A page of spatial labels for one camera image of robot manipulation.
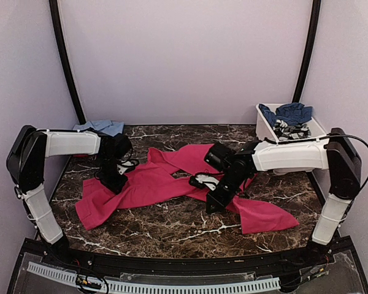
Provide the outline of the pink trousers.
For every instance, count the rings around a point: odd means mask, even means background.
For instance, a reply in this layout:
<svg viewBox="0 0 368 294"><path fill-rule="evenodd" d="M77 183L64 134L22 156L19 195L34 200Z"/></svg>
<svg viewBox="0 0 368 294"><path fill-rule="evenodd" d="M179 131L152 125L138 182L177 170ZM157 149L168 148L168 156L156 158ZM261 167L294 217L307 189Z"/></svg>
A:
<svg viewBox="0 0 368 294"><path fill-rule="evenodd" d="M128 181L119 194L114 194L97 179L83 182L82 199L76 203L77 215L86 230L103 224L117 209L154 205L175 197L189 196L206 200L207 189L197 189L189 178L175 179L173 173L182 170L191 175L215 173L204 162L211 145L186 145L178 151L148 150L147 162L127 174ZM271 203L234 197L228 210L239 214L242 233L286 230L299 225L289 212Z"/></svg>

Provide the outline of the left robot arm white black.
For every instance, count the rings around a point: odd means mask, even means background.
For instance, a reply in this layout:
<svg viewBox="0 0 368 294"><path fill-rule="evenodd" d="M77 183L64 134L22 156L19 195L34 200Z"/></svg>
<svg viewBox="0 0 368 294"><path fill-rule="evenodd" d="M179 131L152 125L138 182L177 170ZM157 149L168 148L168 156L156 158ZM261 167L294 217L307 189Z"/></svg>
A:
<svg viewBox="0 0 368 294"><path fill-rule="evenodd" d="M67 248L68 239L57 223L44 188L45 160L52 156L96 155L99 168L96 178L111 192L121 192L128 178L126 172L135 163L124 156L131 154L130 139L100 131L21 128L6 159L6 167L15 184L15 194L22 200L29 220L41 238L50 246L51 258L61 267L74 262L74 253Z"/></svg>

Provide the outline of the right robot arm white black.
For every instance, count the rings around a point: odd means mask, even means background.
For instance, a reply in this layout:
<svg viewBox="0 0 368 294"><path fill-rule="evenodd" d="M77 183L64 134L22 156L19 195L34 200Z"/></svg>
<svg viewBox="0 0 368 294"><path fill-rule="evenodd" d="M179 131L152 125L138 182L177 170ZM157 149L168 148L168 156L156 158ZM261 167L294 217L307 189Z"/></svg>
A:
<svg viewBox="0 0 368 294"><path fill-rule="evenodd" d="M347 135L341 128L333 128L318 138L248 141L238 151L215 143L204 160L223 177L208 192L206 211L212 214L227 208L240 186L258 172L328 170L329 196L313 230L313 243L301 251L301 261L313 266L323 258L323 246L330 243L354 199L367 184L361 179L362 161L351 143L354 139L355 136Z"/></svg>

